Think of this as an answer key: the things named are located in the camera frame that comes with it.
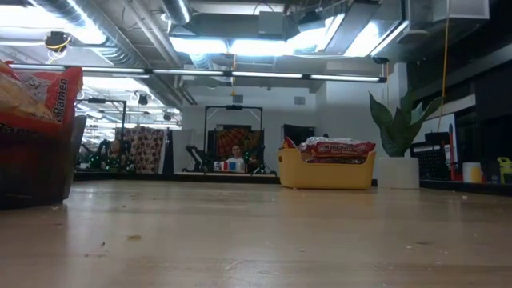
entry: red bag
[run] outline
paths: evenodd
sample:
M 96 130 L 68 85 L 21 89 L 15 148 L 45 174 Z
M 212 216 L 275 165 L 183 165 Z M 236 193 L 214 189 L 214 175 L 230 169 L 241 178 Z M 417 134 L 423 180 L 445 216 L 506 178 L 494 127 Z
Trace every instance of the red bag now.
M 375 143 L 349 138 L 310 137 L 303 144 L 300 151 L 315 158 L 366 156 L 375 149 Z
M 73 121 L 82 68 L 15 74 L 0 62 L 0 77 L 0 132 L 57 137 Z

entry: table surface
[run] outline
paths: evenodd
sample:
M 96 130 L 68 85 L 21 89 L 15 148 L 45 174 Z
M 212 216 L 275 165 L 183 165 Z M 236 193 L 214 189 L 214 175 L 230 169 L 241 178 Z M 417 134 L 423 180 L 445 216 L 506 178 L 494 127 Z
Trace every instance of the table surface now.
M 1 287 L 512 287 L 512 198 L 77 182 L 0 212 Z

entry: patterned curtain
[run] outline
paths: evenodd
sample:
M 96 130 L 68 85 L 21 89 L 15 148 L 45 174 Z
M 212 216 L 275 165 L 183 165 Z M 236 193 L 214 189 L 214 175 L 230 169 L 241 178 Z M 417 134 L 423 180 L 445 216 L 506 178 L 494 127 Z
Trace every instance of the patterned curtain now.
M 135 163 L 136 173 L 158 173 L 165 135 L 165 130 L 144 126 L 125 129 L 124 139 L 131 143 L 130 160 Z

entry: patterned fabric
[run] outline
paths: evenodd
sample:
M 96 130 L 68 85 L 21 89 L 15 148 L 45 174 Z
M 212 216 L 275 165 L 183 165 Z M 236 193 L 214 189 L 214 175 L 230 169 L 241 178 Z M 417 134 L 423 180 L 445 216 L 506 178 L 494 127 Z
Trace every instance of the patterned fabric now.
M 125 129 L 124 139 L 131 143 L 130 160 L 135 163 L 136 173 L 158 173 L 165 135 L 165 130 L 144 126 Z
M 250 131 L 243 128 L 217 131 L 217 157 L 229 158 L 231 148 L 239 146 L 242 153 L 252 151 L 258 147 L 262 139 L 262 131 Z

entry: potted plant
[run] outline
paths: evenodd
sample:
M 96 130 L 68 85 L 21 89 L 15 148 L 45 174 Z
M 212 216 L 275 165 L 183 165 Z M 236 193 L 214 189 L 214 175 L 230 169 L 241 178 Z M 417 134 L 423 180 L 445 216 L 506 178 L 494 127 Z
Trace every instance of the potted plant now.
M 388 158 L 377 160 L 378 186 L 395 189 L 418 189 L 419 166 L 417 158 L 404 158 L 424 121 L 438 110 L 442 98 L 436 98 L 423 110 L 423 102 L 413 108 L 413 95 L 400 99 L 400 108 L 394 117 L 370 93 L 371 117 L 380 129 L 382 147 Z

